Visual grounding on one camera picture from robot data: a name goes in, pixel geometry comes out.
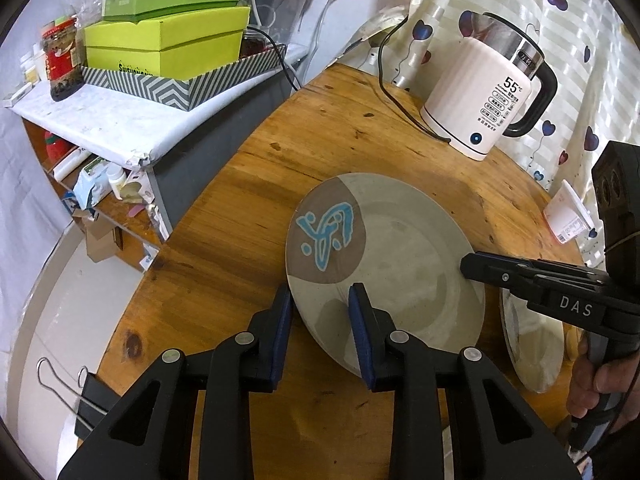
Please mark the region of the person's right hand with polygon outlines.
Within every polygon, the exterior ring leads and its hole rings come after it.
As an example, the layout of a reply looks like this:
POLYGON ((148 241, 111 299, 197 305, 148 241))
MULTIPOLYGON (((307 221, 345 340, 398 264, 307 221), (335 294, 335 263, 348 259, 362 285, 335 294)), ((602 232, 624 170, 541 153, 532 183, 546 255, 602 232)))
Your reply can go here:
POLYGON ((588 359, 588 349, 588 339, 583 336, 570 378, 567 411, 572 416, 583 418, 597 406, 602 394, 629 393, 617 426, 632 422, 639 416, 639 378, 632 382, 639 364, 639 353, 636 352, 627 359, 606 363, 596 370, 588 359))

